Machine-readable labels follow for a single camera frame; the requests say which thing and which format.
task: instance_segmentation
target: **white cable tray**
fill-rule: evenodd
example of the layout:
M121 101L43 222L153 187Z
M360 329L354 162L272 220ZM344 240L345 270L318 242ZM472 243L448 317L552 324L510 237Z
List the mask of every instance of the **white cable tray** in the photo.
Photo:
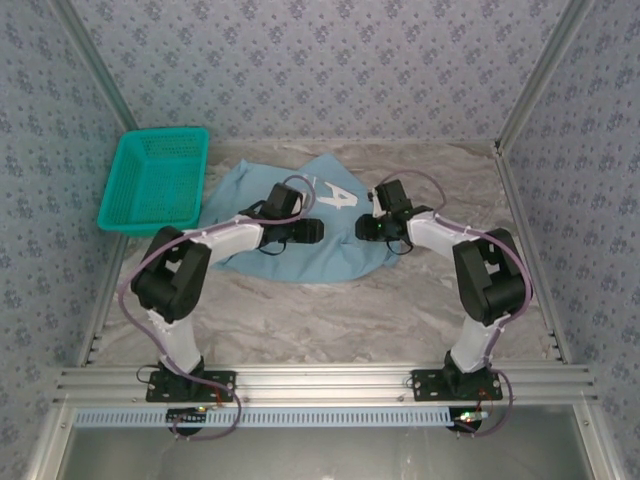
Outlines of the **white cable tray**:
M206 413L204 422L180 426L225 427L237 409L225 407ZM74 427L167 427L166 408L80 408ZM239 426L251 427L435 427L451 426L448 407L376 408L244 408Z

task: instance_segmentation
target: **light blue cloth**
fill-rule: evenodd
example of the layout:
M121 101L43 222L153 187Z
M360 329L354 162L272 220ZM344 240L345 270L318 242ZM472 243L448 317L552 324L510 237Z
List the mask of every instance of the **light blue cloth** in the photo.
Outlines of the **light blue cloth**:
M396 263L397 257L389 252L385 243L356 238L356 220L362 214L371 213L372 204L367 199L366 187L331 154L315 158L297 172L242 160L225 175L205 202L199 226L224 222L255 202L266 200L275 183L295 173L305 174L315 184L317 200L309 218L324 222L324 239L312 245L289 243L277 257L257 250L243 252L218 262L216 268L282 282L334 283ZM336 193L328 184L346 192L337 190ZM300 191L307 189L301 180L293 180L290 185ZM274 252L280 248L280 244L265 247Z

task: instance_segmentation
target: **black mounting bracket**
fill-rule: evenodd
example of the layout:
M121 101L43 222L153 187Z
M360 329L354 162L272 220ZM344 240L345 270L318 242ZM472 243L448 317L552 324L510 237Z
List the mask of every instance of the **black mounting bracket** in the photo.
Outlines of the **black mounting bracket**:
M502 400L498 375L484 367L463 373L447 352L439 370L413 370L411 388L416 402Z
M192 375L226 385L235 390L238 375L231 370L203 370ZM147 385L146 400L149 403L231 403L233 398L226 391L192 382L176 375L172 371L162 368L153 372Z
M492 400L502 400L502 387L497 375L488 370L481 372L473 381L473 391L461 396L452 391L444 372L440 370L413 370L411 389L416 402L486 401L487 392Z

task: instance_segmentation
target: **number 4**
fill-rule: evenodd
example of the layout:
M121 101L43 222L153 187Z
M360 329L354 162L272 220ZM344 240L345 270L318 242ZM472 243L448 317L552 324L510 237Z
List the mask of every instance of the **number 4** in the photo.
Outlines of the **number 4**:
M338 210L342 207L355 207L358 204L358 197L345 189L333 185L329 182L322 182L331 189L332 197L317 197L316 200L326 205L333 205Z

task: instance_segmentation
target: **green basket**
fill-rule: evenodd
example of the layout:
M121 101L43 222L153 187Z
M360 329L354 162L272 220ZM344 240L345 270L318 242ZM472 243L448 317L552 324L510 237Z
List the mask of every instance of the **green basket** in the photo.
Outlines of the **green basket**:
M200 217L209 133L156 128L122 136L102 199L98 225L150 237L171 225L195 228Z

